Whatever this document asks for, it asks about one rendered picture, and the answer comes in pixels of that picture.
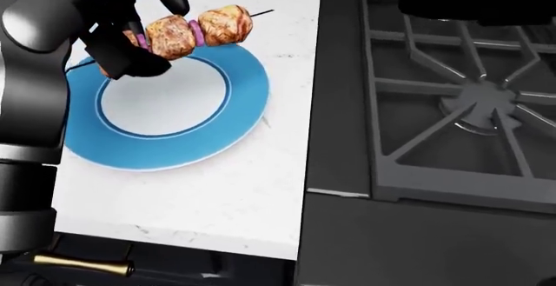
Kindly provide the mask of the cast iron burner grate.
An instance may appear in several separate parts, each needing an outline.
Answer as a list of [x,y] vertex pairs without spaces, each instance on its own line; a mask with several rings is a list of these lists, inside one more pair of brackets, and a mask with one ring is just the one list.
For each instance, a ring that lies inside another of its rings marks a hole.
[[556,215],[556,21],[482,27],[360,4],[370,196]]

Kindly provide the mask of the dark cabinet drawer front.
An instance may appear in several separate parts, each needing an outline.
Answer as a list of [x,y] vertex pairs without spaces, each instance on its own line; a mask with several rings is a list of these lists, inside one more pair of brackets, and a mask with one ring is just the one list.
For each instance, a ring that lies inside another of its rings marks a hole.
[[[130,261],[129,277],[35,264],[37,254]],[[295,261],[56,233],[50,246],[0,263],[0,286],[295,286]]]

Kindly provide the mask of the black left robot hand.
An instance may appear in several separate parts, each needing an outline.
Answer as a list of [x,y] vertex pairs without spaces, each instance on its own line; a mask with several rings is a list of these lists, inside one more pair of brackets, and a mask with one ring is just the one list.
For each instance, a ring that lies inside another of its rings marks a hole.
[[[170,14],[183,17],[189,12],[188,0],[159,1]],[[171,68],[168,60],[150,51],[136,0],[91,0],[91,9],[97,27],[80,38],[105,76],[160,76]]]

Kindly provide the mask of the dark grey gas stove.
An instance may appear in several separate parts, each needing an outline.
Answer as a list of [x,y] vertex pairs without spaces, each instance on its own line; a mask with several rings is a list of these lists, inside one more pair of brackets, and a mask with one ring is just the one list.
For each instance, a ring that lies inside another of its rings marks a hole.
[[556,286],[556,21],[321,0],[298,286]]

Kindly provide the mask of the blue rimmed white plate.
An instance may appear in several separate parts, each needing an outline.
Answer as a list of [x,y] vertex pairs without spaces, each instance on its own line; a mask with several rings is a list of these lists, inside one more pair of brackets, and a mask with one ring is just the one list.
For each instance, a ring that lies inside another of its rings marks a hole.
[[67,79],[67,149],[118,170],[168,170],[212,157],[258,124],[269,95],[264,67],[239,45],[197,48],[155,77],[108,79],[85,58]]

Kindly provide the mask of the meat and onion skewer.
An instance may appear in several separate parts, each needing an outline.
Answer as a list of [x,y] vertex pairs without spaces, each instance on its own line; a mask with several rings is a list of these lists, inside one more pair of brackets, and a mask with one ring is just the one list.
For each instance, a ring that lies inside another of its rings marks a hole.
[[163,17],[147,27],[129,22],[122,33],[132,45],[168,61],[193,53],[195,48],[243,43],[253,29],[254,14],[239,5],[204,11],[196,19],[179,15]]

